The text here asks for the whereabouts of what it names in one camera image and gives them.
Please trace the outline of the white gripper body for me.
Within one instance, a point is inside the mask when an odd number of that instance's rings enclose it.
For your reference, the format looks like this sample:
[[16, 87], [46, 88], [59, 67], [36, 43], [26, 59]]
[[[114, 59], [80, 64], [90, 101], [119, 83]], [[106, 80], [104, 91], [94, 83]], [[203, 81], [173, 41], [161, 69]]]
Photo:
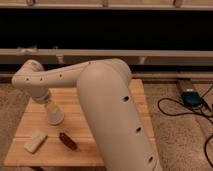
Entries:
[[45, 95], [41, 96], [41, 97], [37, 97], [35, 99], [35, 101], [39, 104], [45, 104], [47, 103], [49, 100], [51, 99], [51, 93], [48, 92]]

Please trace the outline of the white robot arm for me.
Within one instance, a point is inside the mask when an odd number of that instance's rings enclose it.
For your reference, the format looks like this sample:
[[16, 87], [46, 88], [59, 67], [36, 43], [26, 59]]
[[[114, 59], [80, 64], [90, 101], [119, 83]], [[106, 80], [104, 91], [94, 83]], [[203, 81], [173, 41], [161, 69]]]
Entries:
[[162, 171], [129, 90], [131, 70], [120, 59], [88, 61], [46, 71], [26, 61], [12, 84], [38, 103], [51, 88], [75, 87], [107, 171]]

